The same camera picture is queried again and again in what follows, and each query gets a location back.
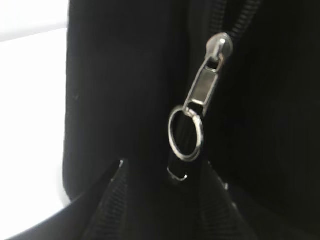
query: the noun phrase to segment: key ring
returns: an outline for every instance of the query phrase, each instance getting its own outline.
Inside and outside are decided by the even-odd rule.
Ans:
[[[195,126],[195,130],[196,130],[196,145],[195,148],[193,150],[193,152],[190,155],[185,155],[183,154],[180,149],[177,146],[176,140],[175,140],[175,136],[174,136],[174,131],[172,128],[172,123],[175,119],[175,116],[178,112],[183,112],[184,115],[186,115],[187,117],[191,118],[193,120],[193,124]],[[194,160],[197,159],[197,157],[200,154],[200,150],[201,147],[204,143],[204,128],[203,128],[203,124],[201,121],[200,116],[193,111],[192,109],[186,107],[184,109],[183,106],[179,105],[176,106],[169,117],[169,122],[168,122],[168,137],[169,137],[169,143],[170,146],[174,152],[174,154],[182,161],[186,162],[186,163],[190,163],[193,162]]]

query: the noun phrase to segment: white surface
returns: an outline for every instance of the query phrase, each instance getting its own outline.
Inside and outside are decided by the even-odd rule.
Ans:
[[[0,0],[0,42],[65,28],[69,0]]]
[[[0,240],[68,204],[66,43],[66,28],[0,42]]]

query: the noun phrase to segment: zipper teeth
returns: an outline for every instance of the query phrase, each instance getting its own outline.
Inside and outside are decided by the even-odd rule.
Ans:
[[[234,41],[238,41],[250,26],[254,16],[256,15],[262,0],[246,0],[240,12],[237,21],[230,32],[230,36]]]
[[[254,16],[256,15],[262,0],[245,0],[239,17],[228,34],[232,41],[236,43],[246,32],[250,26]],[[227,7],[227,0],[213,0],[209,21],[209,38],[223,31],[223,21]]]

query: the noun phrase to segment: black bag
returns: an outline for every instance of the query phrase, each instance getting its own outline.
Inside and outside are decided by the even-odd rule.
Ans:
[[[320,239],[319,7],[72,0],[63,166],[72,203],[12,240]],[[202,118],[201,154],[184,162],[168,117],[222,32],[233,52]],[[180,114],[173,128],[190,154],[192,120]]]

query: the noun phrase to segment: zipper slider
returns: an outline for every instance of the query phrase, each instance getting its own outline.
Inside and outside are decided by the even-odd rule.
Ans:
[[[204,142],[202,118],[205,117],[210,105],[219,78],[219,72],[232,52],[233,42],[227,33],[219,33],[210,38],[210,40],[206,44],[205,60],[197,72],[197,75],[183,106],[176,106],[169,116],[169,143],[174,154],[183,162],[193,162],[200,154]],[[196,111],[192,110],[189,107],[190,103],[202,107],[201,115],[197,114]],[[191,118],[195,126],[196,146],[194,151],[190,155],[185,155],[179,150],[174,138],[172,124],[178,112],[183,112],[184,115]],[[174,176],[169,168],[167,170],[172,177],[177,178],[177,176]]]

